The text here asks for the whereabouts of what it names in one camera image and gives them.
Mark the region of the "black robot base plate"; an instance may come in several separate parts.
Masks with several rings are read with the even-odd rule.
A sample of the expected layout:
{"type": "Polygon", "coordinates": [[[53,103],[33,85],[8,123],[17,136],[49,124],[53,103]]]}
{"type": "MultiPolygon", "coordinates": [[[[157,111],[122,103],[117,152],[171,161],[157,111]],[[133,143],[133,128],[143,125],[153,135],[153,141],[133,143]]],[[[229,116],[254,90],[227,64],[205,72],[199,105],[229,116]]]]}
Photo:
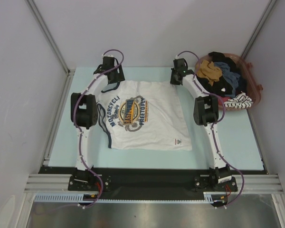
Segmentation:
{"type": "Polygon", "coordinates": [[[92,193],[96,196],[101,190],[102,194],[110,199],[119,197],[122,199],[129,197],[188,199],[197,196],[200,192],[216,192],[227,196],[240,190],[240,181],[236,180],[235,171],[231,171],[231,184],[216,187],[210,185],[209,170],[94,168],[94,171],[102,180],[101,187],[95,186],[90,191],[67,190],[92,193]]]}

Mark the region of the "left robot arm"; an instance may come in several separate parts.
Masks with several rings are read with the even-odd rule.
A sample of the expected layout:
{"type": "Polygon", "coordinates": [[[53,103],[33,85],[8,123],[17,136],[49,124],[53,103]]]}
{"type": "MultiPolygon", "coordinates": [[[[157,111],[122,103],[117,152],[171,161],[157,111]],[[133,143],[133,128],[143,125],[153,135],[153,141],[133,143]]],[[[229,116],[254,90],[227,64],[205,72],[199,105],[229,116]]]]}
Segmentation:
{"type": "Polygon", "coordinates": [[[88,157],[90,136],[99,118],[96,99],[108,84],[124,80],[123,69],[117,58],[113,55],[103,55],[103,62],[93,73],[91,82],[82,92],[71,94],[70,114],[71,122],[77,130],[78,156],[69,181],[69,190],[90,191],[95,186],[102,186],[102,180],[95,173],[93,162],[88,157]]]}

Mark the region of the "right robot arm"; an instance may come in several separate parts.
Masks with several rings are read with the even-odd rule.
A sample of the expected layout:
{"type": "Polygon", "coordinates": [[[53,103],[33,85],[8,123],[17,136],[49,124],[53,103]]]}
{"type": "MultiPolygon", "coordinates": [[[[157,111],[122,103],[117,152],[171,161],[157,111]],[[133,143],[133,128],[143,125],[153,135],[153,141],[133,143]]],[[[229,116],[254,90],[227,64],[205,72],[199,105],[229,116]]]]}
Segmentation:
{"type": "Polygon", "coordinates": [[[176,57],[171,69],[172,85],[184,86],[195,99],[193,120],[204,130],[209,143],[210,167],[209,184],[214,190],[222,190],[232,183],[230,166],[224,161],[217,123],[219,122],[219,103],[217,96],[206,91],[199,83],[196,74],[188,68],[187,61],[176,57]]]}

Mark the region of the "white graphic tank top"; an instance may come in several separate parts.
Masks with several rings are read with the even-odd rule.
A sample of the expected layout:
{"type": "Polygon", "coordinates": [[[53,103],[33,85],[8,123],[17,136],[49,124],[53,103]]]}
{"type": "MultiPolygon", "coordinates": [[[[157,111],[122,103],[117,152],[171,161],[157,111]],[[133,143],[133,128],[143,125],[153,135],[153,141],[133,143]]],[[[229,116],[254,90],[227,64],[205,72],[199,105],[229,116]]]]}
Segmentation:
{"type": "Polygon", "coordinates": [[[170,82],[120,82],[101,91],[97,108],[110,149],[192,149],[180,99],[170,82]]]}

